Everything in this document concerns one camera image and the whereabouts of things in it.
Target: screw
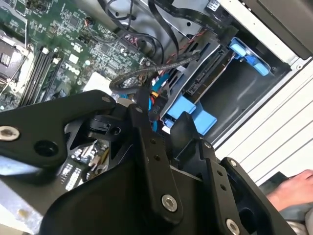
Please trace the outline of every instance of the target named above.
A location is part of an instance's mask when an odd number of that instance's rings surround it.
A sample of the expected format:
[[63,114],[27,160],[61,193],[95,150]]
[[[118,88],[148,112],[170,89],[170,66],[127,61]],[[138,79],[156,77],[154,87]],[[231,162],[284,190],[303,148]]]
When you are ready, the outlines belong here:
[[141,108],[137,107],[136,110],[137,110],[138,112],[142,113],[142,109],[141,109]]
[[105,96],[104,96],[104,97],[102,97],[102,100],[103,100],[103,101],[105,101],[105,102],[108,102],[108,103],[110,103],[110,102],[111,102],[111,101],[110,101],[110,99],[109,99],[109,98],[107,98],[107,97],[105,97]]
[[19,136],[18,129],[12,126],[0,126],[0,141],[14,141]]
[[166,194],[162,197],[162,204],[169,212],[177,211],[178,205],[174,197]]
[[231,164],[233,167],[236,167],[236,166],[237,166],[237,163],[236,163],[234,160],[230,160],[229,162],[230,162],[230,164]]
[[211,145],[210,145],[209,143],[207,143],[207,142],[204,142],[204,145],[205,145],[206,147],[208,147],[208,148],[211,148]]
[[298,65],[298,66],[297,66],[297,70],[301,70],[302,68],[303,68],[302,65]]
[[226,220],[226,225],[227,225],[228,229],[231,231],[232,234],[234,234],[234,235],[239,235],[240,234],[239,227],[233,220],[227,219]]

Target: gray fabric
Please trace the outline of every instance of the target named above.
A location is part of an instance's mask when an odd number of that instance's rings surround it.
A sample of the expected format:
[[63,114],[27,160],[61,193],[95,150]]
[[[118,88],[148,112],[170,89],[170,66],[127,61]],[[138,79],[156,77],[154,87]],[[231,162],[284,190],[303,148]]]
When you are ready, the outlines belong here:
[[305,224],[307,226],[309,235],[313,235],[313,209],[311,209],[306,215],[305,215]]
[[287,221],[290,227],[295,231],[297,235],[309,235],[307,228],[300,223]]
[[305,215],[313,208],[313,203],[288,207],[280,212],[285,220],[305,222]]

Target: finger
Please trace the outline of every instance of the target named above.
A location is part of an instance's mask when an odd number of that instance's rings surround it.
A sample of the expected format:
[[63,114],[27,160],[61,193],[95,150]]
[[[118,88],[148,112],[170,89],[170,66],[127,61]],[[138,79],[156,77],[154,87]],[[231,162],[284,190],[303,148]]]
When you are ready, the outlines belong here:
[[298,174],[296,177],[298,179],[308,179],[310,176],[313,175],[313,170],[305,170],[302,173]]
[[306,179],[310,184],[313,185],[313,175]]

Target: motherboard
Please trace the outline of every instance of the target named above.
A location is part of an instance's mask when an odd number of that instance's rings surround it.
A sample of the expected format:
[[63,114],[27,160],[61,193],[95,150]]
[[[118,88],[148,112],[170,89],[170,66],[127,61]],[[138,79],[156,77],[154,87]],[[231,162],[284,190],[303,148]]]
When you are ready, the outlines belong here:
[[0,0],[0,39],[0,111],[96,88],[116,98],[112,79],[151,64],[73,0]]

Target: blue plastic latch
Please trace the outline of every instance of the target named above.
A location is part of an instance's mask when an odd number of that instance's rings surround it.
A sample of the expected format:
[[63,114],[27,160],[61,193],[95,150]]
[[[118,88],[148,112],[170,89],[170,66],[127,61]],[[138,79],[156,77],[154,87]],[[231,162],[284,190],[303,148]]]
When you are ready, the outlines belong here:
[[197,131],[201,135],[205,135],[212,126],[217,122],[217,119],[206,112],[200,102],[197,103],[196,110],[192,113],[192,119],[195,122]]
[[263,63],[254,55],[247,55],[245,57],[248,64],[253,66],[262,76],[269,74],[269,70],[263,65]]
[[195,109],[196,106],[181,94],[168,110],[167,114],[178,119],[183,112],[192,114]]
[[244,58],[248,64],[253,66],[262,76],[269,74],[269,65],[266,62],[261,61],[257,55],[239,39],[233,38],[229,44],[229,48],[236,53],[234,59],[239,60]]
[[240,57],[246,56],[246,49],[235,38],[231,40],[229,47],[236,52]]
[[174,122],[169,120],[169,119],[165,119],[164,124],[168,127],[168,128],[172,128],[172,126],[174,125]]

